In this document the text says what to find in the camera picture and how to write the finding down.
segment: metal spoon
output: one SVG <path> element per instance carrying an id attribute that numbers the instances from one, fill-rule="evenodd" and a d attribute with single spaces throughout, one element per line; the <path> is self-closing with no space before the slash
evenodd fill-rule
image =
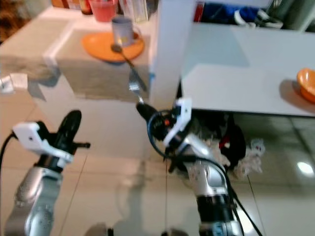
<path id="1" fill-rule="evenodd" d="M 141 79 L 140 75 L 138 74 L 137 70 L 134 67 L 134 64 L 124 55 L 123 53 L 123 48 L 118 45 L 118 44 L 112 44 L 110 46 L 111 50 L 115 53 L 119 53 L 120 55 L 123 56 L 123 58 L 126 60 L 126 62 L 128 63 L 128 65 L 130 66 L 133 76 L 134 78 L 139 82 L 139 85 L 141 86 L 141 88 L 143 89 L 143 91 L 147 91 L 147 86 L 145 85 L 145 83 L 143 82 L 143 80 Z"/>

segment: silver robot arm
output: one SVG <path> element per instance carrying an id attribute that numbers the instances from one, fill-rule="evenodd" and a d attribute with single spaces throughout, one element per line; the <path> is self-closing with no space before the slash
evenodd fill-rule
<path id="1" fill-rule="evenodd" d="M 190 99 L 180 98 L 171 111 L 158 112 L 138 103 L 140 115 L 148 123 L 148 136 L 155 150 L 164 158 L 171 157 L 169 172 L 185 166 L 197 199 L 201 236 L 241 236 L 241 225 L 235 220 L 235 205 L 229 191 L 224 168 L 213 158 L 211 149 L 185 127 L 191 118 Z M 167 155 L 155 145 L 153 137 L 163 141 Z"/>
<path id="2" fill-rule="evenodd" d="M 212 151 L 197 136 L 188 134 L 178 150 L 182 155 L 195 155 L 215 161 Z M 226 178 L 221 169 L 207 161 L 184 162 L 191 187 L 197 199 L 201 220 L 201 236 L 242 236 L 239 222 L 235 220 Z"/>
<path id="3" fill-rule="evenodd" d="M 66 164 L 71 163 L 77 148 L 89 143 L 74 143 L 81 122 L 81 112 L 71 111 L 57 133 L 49 133 L 42 122 L 24 122 L 13 127 L 22 146 L 40 155 L 15 194 L 14 208 L 4 229 L 5 236 L 49 236 L 54 222 Z"/>

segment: red cup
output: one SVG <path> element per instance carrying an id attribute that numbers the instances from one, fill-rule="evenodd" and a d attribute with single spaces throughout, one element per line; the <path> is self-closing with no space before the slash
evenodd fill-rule
<path id="1" fill-rule="evenodd" d="M 99 22 L 110 22 L 116 15 L 118 0 L 91 0 L 90 5 L 95 19 Z"/>

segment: gray mug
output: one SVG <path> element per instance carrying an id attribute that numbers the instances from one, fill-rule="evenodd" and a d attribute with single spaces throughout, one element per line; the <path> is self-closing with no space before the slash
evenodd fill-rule
<path id="1" fill-rule="evenodd" d="M 119 44 L 122 47 L 130 46 L 134 43 L 133 29 L 135 27 L 132 24 L 132 20 L 126 16 L 115 16 L 112 19 L 112 30 L 114 34 L 115 44 Z"/>

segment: white countertop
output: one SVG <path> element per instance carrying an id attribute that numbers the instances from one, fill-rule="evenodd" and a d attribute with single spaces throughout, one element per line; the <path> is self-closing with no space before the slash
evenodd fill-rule
<path id="1" fill-rule="evenodd" d="M 315 116 L 296 89 L 296 74 L 315 68 L 315 34 L 194 25 L 182 89 L 197 109 Z"/>

